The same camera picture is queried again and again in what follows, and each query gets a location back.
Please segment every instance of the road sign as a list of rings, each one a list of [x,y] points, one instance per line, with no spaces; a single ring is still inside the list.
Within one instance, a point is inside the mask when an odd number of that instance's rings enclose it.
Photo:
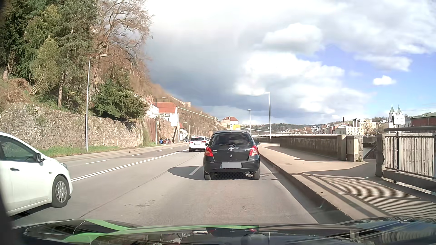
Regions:
[[[392,116],[392,122],[394,125],[405,125],[406,120],[404,116]]]

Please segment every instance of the blue sky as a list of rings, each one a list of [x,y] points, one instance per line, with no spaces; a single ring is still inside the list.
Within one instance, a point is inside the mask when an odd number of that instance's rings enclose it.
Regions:
[[[254,123],[267,123],[265,91],[273,123],[387,116],[391,104],[409,115],[436,111],[428,0],[148,0],[147,8],[152,80],[218,118],[247,123],[251,109]]]

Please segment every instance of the red roof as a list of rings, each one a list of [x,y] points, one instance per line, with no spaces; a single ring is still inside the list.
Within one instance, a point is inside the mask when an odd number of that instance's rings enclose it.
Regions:
[[[239,122],[239,120],[237,120],[234,116],[227,116],[223,120],[230,120],[230,121],[234,121],[234,122]]]
[[[159,113],[176,113],[177,106],[172,102],[158,102],[153,105],[159,108]]]

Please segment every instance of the parked car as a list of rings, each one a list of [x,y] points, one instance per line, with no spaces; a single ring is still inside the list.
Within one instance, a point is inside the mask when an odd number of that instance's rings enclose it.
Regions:
[[[260,178],[259,142],[248,131],[223,130],[215,132],[206,145],[203,157],[204,179],[215,173],[243,172]]]
[[[204,136],[192,137],[189,141],[189,152],[193,152],[196,150],[205,150],[206,143],[208,142],[208,138]]]
[[[67,165],[0,132],[0,184],[7,215],[51,203],[67,205],[73,191]]]

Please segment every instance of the rear windshield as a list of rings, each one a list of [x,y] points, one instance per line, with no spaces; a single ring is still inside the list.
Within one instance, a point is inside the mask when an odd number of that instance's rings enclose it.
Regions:
[[[200,140],[204,140],[204,138],[203,137],[195,137],[195,138],[191,139],[191,141],[200,141]]]
[[[232,143],[236,146],[250,146],[253,144],[251,138],[246,133],[217,133],[211,138],[210,146]]]

